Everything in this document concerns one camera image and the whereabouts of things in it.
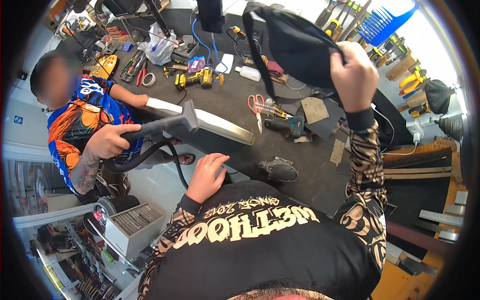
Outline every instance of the hair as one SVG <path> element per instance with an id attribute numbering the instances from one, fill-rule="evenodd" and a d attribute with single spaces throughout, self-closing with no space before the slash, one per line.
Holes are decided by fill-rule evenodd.
<path id="1" fill-rule="evenodd" d="M 66 58 L 58 50 L 52 50 L 45 53 L 36 63 L 35 67 L 33 68 L 32 75 L 30 75 L 30 90 L 35 97 L 38 97 L 38 93 L 42 90 L 42 78 L 45 72 L 48 70 L 52 61 L 58 58 Z"/>
<path id="2" fill-rule="evenodd" d="M 243 290 L 237 293 L 237 296 L 229 299 L 234 300 L 271 300 L 277 297 L 287 295 L 300 295 L 309 300 L 328 300 L 327 296 L 316 292 L 322 290 L 318 283 L 309 283 L 306 286 L 300 286 L 290 279 L 271 280 L 258 284 L 254 288 Z"/>

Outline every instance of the plastic bottle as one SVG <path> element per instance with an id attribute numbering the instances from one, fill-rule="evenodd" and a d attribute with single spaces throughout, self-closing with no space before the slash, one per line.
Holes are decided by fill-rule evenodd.
<path id="1" fill-rule="evenodd" d="M 261 75 L 260 75 L 260 71 L 258 71 L 257 69 L 243 66 L 243 67 L 235 67 L 235 71 L 240 72 L 240 76 L 242 77 L 248 78 L 256 82 L 260 81 Z"/>

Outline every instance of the white plastic bag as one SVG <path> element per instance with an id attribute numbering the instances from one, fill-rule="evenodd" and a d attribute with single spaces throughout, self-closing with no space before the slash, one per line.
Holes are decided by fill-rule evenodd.
<path id="1" fill-rule="evenodd" d="M 145 51 L 148 60 L 150 60 L 155 65 L 164 65 L 171 60 L 170 55 L 173 52 L 173 45 L 177 36 L 173 33 L 173 30 L 170 31 L 171 36 L 168 40 L 157 37 L 165 37 L 160 26 L 155 22 L 150 25 L 150 42 L 141 42 L 138 43 L 138 48 L 142 51 Z"/>

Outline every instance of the sleeve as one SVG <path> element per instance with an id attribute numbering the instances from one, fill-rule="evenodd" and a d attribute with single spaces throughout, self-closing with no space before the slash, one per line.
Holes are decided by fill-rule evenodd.
<path id="1" fill-rule="evenodd" d="M 385 264 L 385 216 L 387 204 L 383 163 L 378 146 L 378 124 L 371 109 L 347 113 L 352 150 L 347 200 L 337 210 L 334 221 L 369 248 L 381 272 Z"/>
<path id="2" fill-rule="evenodd" d="M 79 195 L 73 188 L 70 172 L 80 160 L 80 151 L 73 145 L 62 141 L 53 140 L 48 143 L 48 149 L 53 158 L 53 163 L 59 168 L 60 175 L 72 192 Z"/>
<path id="3" fill-rule="evenodd" d="M 150 277 L 155 268 L 160 267 L 163 256 L 168 249 L 177 241 L 180 234 L 197 218 L 202 205 L 184 195 L 177 205 L 177 210 L 172 214 L 167 228 L 160 235 L 160 241 L 154 252 L 145 261 L 145 271 L 140 278 L 138 286 L 138 300 L 143 300 L 147 295 Z"/>
<path id="4" fill-rule="evenodd" d="M 91 78 L 93 79 L 93 81 L 95 81 L 104 91 L 107 92 L 107 94 L 110 95 L 110 89 L 112 89 L 112 86 L 115 84 L 111 81 L 108 81 L 106 79 L 103 79 L 101 77 L 95 77 L 95 76 L 91 76 Z"/>

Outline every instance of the workbench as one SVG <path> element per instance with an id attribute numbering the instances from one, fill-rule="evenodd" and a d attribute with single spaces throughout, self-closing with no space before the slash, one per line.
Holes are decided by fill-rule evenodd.
<path id="1" fill-rule="evenodd" d="M 150 61 L 147 62 L 147 73 L 152 72 L 156 76 L 156 81 L 152 86 L 135 86 L 137 76 L 129 83 L 119 78 L 121 70 L 134 53 L 135 48 L 130 52 L 117 51 L 115 53 L 118 56 L 119 65 L 113 78 L 134 94 L 147 94 L 150 97 L 177 104 L 184 96 L 185 91 L 180 92 L 176 89 L 175 78 L 171 71 L 167 80 L 163 67 L 154 65 Z M 206 57 L 207 54 L 207 50 L 200 47 L 195 55 L 205 55 Z M 285 139 L 279 132 L 270 131 L 265 127 L 263 134 L 260 134 L 256 116 L 248 108 L 246 101 L 249 95 L 261 94 L 265 99 L 269 96 L 262 80 L 257 83 L 241 77 L 235 71 L 235 66 L 240 66 L 237 58 L 234 60 L 230 74 L 224 75 L 223 85 L 213 84 L 209 89 L 203 89 L 199 84 L 187 86 L 188 93 L 184 101 L 192 99 L 195 108 L 217 115 L 253 132 L 255 143 L 252 146 L 240 144 L 202 129 L 188 134 L 182 131 L 169 131 L 169 133 L 203 153 L 220 152 L 229 155 L 230 160 L 226 162 L 228 166 L 251 179 L 268 182 L 287 196 L 333 216 L 345 200 L 345 186 L 349 176 L 336 173 L 336 165 L 330 162 L 330 155 L 335 139 L 345 142 L 347 135 L 339 130 L 331 134 L 328 140 L 323 140 L 315 135 L 312 143 L 295 144 L 292 138 Z M 284 97 L 300 98 L 311 94 L 311 90 L 308 88 L 295 91 L 275 82 L 274 88 L 277 95 Z M 155 117 L 156 113 L 150 109 L 145 112 L 145 118 L 152 118 L 152 114 L 154 115 L 153 119 L 162 117 L 161 115 Z M 348 162 L 348 153 L 346 151 L 345 153 L 342 161 Z M 299 172 L 299 177 L 295 182 L 285 185 L 276 184 L 267 180 L 266 174 L 256 168 L 259 161 L 271 161 L 274 156 L 294 162 L 294 167 Z"/>

